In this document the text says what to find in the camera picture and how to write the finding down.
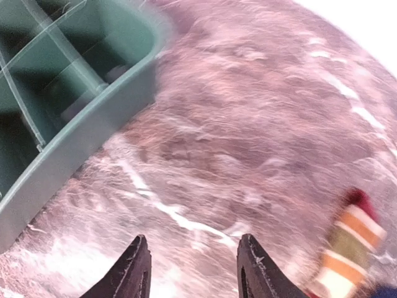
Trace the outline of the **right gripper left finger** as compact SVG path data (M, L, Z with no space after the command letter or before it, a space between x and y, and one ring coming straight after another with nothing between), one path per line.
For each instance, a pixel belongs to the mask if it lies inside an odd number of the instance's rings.
M148 298L151 253L144 235L137 235L105 276L81 298Z

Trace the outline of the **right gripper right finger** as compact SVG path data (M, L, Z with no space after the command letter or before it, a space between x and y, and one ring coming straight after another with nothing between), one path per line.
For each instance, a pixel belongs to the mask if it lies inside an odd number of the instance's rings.
M244 234L237 252L240 298L305 298L307 295L289 280L261 244Z

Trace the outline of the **beige striped sock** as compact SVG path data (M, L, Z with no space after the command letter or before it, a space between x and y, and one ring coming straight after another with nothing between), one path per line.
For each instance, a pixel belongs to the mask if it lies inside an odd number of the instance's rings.
M352 297L367 275L370 254L386 236L367 193L352 188L347 201L334 223L319 271L306 287L308 297Z

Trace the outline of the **green divided organizer tray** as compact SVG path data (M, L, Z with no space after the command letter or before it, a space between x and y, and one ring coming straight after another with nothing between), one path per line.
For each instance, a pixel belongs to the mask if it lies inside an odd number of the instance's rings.
M1 2L1 251L154 102L171 28L136 1Z

